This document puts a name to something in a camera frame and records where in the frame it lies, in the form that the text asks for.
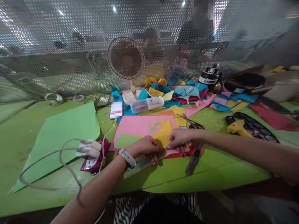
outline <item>wrist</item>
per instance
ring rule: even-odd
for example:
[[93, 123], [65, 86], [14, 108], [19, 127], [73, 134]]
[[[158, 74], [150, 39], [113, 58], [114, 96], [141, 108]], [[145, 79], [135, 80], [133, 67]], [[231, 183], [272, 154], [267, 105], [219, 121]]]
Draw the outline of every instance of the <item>wrist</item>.
[[134, 146], [129, 145], [126, 147], [126, 150], [134, 159], [138, 157], [137, 149], [135, 149]]

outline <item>yellow glue gun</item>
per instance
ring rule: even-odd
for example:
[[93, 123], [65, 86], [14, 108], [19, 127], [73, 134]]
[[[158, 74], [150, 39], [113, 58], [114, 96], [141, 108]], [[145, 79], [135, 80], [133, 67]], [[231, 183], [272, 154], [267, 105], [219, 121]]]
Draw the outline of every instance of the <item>yellow glue gun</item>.
[[248, 131], [245, 130], [244, 124], [245, 124], [244, 120], [241, 120], [241, 119], [237, 120], [237, 121], [231, 123], [227, 127], [227, 130], [232, 133], [237, 133], [241, 136], [253, 138], [253, 136]]

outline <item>purple case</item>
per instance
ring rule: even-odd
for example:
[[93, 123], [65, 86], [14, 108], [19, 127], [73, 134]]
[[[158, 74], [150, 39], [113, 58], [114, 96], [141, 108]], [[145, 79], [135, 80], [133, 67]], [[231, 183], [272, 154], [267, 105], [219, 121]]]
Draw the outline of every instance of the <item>purple case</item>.
[[[108, 149], [109, 149], [109, 142], [105, 139], [105, 141], [104, 141], [104, 152], [105, 152], [106, 157], [107, 157]], [[92, 172], [92, 173], [94, 173], [94, 172], [97, 173], [100, 170], [102, 159], [103, 159], [102, 150], [101, 150], [100, 157], [98, 159], [87, 156], [87, 157], [85, 157], [85, 160], [84, 160], [80, 170], [81, 171]]]

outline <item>metal mesh partition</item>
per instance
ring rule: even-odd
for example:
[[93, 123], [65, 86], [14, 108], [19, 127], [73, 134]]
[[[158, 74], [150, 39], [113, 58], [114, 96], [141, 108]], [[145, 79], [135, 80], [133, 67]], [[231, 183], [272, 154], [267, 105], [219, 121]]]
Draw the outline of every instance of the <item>metal mesh partition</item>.
[[[298, 63], [299, 4], [287, 0], [0, 0], [0, 103], [130, 87], [109, 68], [118, 36], [135, 39], [148, 76], [198, 77], [212, 62], [224, 75]], [[92, 61], [96, 73], [91, 69]]]

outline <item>person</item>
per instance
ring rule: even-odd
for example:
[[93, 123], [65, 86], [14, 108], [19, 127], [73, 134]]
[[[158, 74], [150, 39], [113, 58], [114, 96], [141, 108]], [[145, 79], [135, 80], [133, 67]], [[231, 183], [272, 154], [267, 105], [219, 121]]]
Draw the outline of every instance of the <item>person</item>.
[[[212, 133], [202, 129], [174, 129], [169, 140], [167, 149], [176, 149], [181, 155], [185, 153], [186, 143], [203, 142], [272, 173], [299, 182], [299, 150], [296, 148], [262, 139]], [[152, 162], [155, 162], [158, 160], [155, 155], [164, 149], [157, 146], [155, 140], [148, 135], [129, 145], [126, 150], [133, 158], [154, 154], [151, 158]], [[102, 214], [113, 187], [127, 168], [127, 161], [118, 155], [82, 188], [78, 196], [61, 210], [52, 223], [95, 223]], [[200, 223], [202, 218], [196, 203], [196, 194], [141, 192], [116, 200], [114, 223], [165, 223], [166, 220]]]

